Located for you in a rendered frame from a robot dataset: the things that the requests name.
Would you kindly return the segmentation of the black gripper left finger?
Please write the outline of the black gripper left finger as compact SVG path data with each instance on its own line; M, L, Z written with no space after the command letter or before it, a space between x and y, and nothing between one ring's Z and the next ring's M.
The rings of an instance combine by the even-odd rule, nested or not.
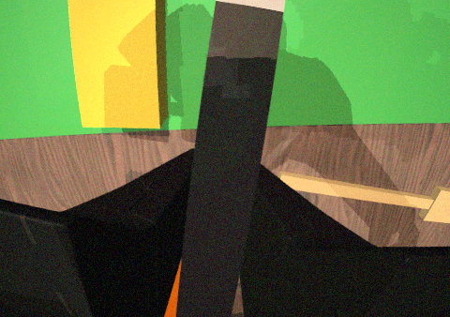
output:
M194 148L67 211L0 200L0 303L42 317L165 317Z

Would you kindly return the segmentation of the green flat mat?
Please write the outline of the green flat mat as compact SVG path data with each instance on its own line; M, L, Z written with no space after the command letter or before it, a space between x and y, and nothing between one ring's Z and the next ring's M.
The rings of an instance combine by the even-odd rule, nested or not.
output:
M169 115L83 127L68 0L0 0L1 138L196 129L217 0L165 0ZM450 123L450 0L286 0L267 126Z

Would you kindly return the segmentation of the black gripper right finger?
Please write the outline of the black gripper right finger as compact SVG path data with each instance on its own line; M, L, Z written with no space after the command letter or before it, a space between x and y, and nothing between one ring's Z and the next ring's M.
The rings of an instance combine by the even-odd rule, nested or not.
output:
M450 246L376 247L260 163L244 317L404 317L450 310Z

